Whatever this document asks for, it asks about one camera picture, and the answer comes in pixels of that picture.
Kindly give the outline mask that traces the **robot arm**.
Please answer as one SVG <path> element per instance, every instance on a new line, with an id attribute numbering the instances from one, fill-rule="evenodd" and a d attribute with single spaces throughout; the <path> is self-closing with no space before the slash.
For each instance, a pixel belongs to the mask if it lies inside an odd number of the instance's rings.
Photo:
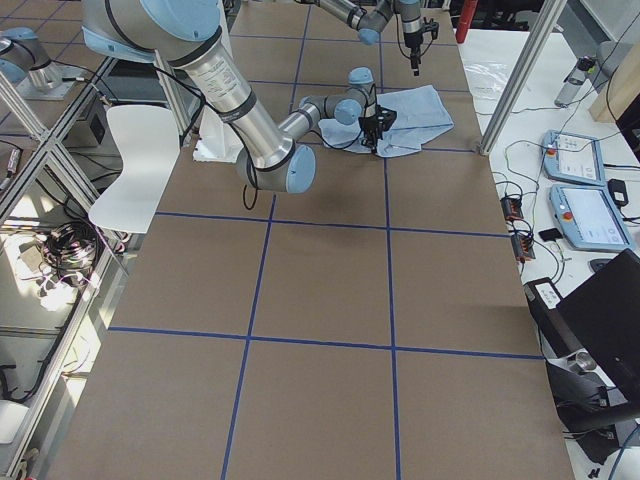
<path id="1" fill-rule="evenodd" d="M 380 41 L 381 34 L 393 19 L 399 21 L 396 40 L 402 56 L 409 60 L 414 76 L 420 75 L 422 57 L 439 35 L 439 23 L 422 16 L 419 1 L 378 1 L 373 10 L 347 0 L 300 1 L 315 5 L 329 13 L 358 34 L 366 45 Z"/>
<path id="2" fill-rule="evenodd" d="M 350 72 L 345 93 L 307 97 L 276 123 L 224 46 L 215 1 L 85 1 L 82 11 L 91 50 L 138 63 L 161 56 L 191 78 L 242 142 L 237 171 L 256 189 L 298 194 L 310 188 L 315 154 L 296 142 L 323 119 L 356 124 L 356 141 L 371 151 L 396 120 L 395 111 L 379 105 L 370 70 L 359 67 Z"/>

